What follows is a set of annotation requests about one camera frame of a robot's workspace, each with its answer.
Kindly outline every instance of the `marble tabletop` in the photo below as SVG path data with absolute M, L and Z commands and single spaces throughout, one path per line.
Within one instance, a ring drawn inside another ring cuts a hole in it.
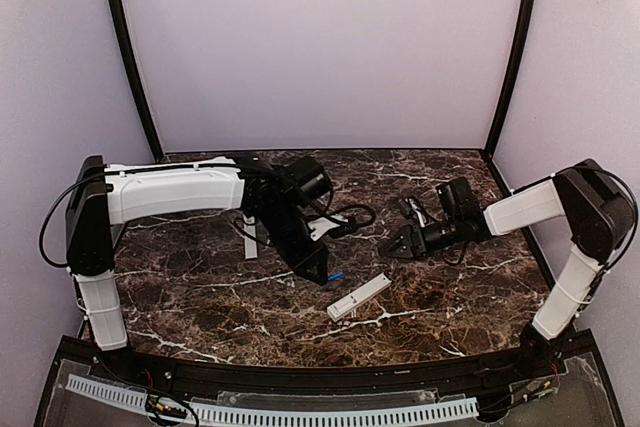
M 548 288 L 523 236 L 471 244 L 464 262 L 381 258 L 378 243 L 406 221 L 398 197 L 415 195 L 440 216 L 435 185 L 466 176 L 482 205 L 500 191 L 474 150 L 266 151 L 286 164 L 311 154 L 327 170 L 334 206 L 364 202 L 377 222 L 327 239 L 320 287 L 296 277 L 273 249 L 244 260 L 230 222 L 237 211 L 198 211 L 132 222 L 116 255 L 117 284 L 133 347 L 183 359 L 254 366 L 364 366 L 422 362 L 515 347 Z M 218 154 L 173 154 L 167 161 Z M 455 258 L 456 252 L 448 255 Z M 333 322 L 326 308 L 380 273 L 391 286 Z

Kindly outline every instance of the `marble table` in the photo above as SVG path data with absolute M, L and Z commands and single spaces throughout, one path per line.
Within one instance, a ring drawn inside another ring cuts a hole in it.
M 378 221 L 327 239 L 330 273 L 319 287 L 294 276 L 273 249 L 244 260 L 230 222 L 237 211 L 198 211 L 132 222 L 119 244 L 117 283 L 133 347 L 182 359 L 254 366 L 388 365 L 474 355 L 518 345 L 548 294 L 523 236 L 472 244 L 456 267 L 439 255 L 384 259 L 377 244 L 405 223 L 396 206 L 416 195 L 440 214 L 435 185 L 466 176 L 487 205 L 500 191 L 475 150 L 267 151 L 271 163 L 311 154 L 336 187 L 334 206 L 365 202 Z M 217 154 L 172 154 L 191 161 Z M 456 252 L 448 255 L 455 258 Z M 384 273 L 392 285 L 355 317 L 328 305 Z

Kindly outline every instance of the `blue object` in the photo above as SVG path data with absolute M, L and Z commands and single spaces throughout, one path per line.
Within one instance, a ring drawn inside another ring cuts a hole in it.
M 331 274 L 327 280 L 328 281 L 332 281 L 332 280 L 338 280 L 340 277 L 344 277 L 344 272 L 340 271 L 340 272 L 335 272 L 333 274 Z

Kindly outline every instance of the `perforated metal strip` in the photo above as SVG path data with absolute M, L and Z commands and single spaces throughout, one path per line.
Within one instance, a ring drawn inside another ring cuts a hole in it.
M 67 390 L 130 412 L 145 414 L 146 394 L 69 375 Z M 417 427 L 476 417 L 475 398 L 397 409 L 350 412 L 286 412 L 192 402 L 200 425 L 223 427 Z M 185 423 L 193 424 L 191 416 Z

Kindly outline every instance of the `robotic arm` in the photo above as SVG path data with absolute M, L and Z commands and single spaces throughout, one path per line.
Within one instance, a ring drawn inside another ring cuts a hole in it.
M 633 224 L 636 211 L 629 198 L 593 160 L 585 160 L 482 210 L 465 178 L 436 188 L 446 221 L 427 224 L 428 214 L 414 198 L 403 204 L 406 225 L 379 246 L 394 258 L 421 258 L 460 242 L 482 242 L 514 230 L 565 216 L 572 246 L 556 285 L 521 335 L 523 365 L 548 355 L 552 342 L 593 296 L 613 252 Z
M 320 238 L 355 232 L 375 218 L 369 210 L 372 218 L 357 224 L 318 210 L 313 202 L 331 190 L 331 182 L 308 156 L 288 166 L 271 166 L 255 156 L 105 166 L 102 157 L 94 156 L 85 160 L 77 185 L 66 210 L 67 263 L 102 350 L 127 344 L 113 273 L 113 225 L 171 212 L 239 209 L 262 222 L 296 275 L 324 285 L 329 251 Z M 300 209 L 308 206 L 318 211 L 318 219 L 306 220 Z

